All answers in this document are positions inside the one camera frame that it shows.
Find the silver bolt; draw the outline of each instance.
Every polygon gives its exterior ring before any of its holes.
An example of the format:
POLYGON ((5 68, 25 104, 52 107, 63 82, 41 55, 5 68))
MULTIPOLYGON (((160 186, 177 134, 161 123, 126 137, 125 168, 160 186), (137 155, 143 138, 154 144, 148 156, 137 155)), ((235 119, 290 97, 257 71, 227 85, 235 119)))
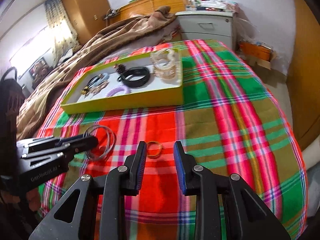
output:
POLYGON ((120 172, 125 172, 127 169, 128 169, 127 166, 124 166, 124 165, 118 167, 118 171, 120 172))
POLYGON ((82 181, 88 181, 89 179, 91 179, 91 176, 89 174, 84 174, 81 176, 82 181))
POLYGON ((203 171, 203 167, 201 165, 196 165, 193 167, 195 171, 203 171))
POLYGON ((240 176, 239 176, 239 174, 233 173, 233 174, 231 174, 231 179, 233 179, 233 180, 239 180, 239 179, 240 179, 240 176))

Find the purple coil hair tie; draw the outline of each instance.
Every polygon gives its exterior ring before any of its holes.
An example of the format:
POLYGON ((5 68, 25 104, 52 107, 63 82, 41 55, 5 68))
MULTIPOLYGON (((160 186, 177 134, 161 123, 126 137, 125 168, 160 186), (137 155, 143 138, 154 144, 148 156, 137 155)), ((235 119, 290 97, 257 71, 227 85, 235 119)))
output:
POLYGON ((114 96, 116 93, 119 93, 123 91, 125 94, 130 94, 131 93, 131 90, 129 87, 125 86, 125 85, 122 85, 122 86, 118 86, 118 87, 115 87, 113 89, 111 89, 107 94, 106 94, 106 97, 111 97, 111 96, 114 96))

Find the orange box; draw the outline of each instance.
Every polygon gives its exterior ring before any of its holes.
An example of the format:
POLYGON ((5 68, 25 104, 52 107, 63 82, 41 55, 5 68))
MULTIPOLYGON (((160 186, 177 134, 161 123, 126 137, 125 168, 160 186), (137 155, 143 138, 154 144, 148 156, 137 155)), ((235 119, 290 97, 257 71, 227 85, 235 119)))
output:
POLYGON ((254 56, 266 61, 270 60, 270 55, 272 50, 268 49, 264 46, 254 45, 248 42, 240 42, 240 48, 242 49, 244 54, 254 56))

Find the tiled floor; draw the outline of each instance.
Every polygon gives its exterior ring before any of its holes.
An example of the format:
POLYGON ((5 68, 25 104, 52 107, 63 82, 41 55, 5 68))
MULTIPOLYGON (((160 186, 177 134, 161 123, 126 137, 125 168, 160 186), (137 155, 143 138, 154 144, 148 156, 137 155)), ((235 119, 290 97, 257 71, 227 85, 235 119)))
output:
MULTIPOLYGON (((278 71, 268 70, 263 67, 255 67, 253 70, 277 99, 280 107, 287 117, 289 124, 292 127, 291 104, 287 85, 285 83, 285 76, 278 71)), ((319 138, 320 137, 318 137, 307 149, 303 151, 303 160, 307 169, 311 168, 320 161, 319 138)))

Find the black smart band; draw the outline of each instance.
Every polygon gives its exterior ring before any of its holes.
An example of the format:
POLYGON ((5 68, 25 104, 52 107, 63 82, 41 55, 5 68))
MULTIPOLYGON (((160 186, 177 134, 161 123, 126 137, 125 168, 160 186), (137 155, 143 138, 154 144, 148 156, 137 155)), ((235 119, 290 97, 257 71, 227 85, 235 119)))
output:
POLYGON ((147 67, 133 67, 129 68, 128 70, 124 71, 118 81, 122 81, 124 85, 130 88, 138 88, 142 87, 146 84, 150 79, 150 70, 147 67), (143 76, 138 80, 127 80, 129 76, 143 76))

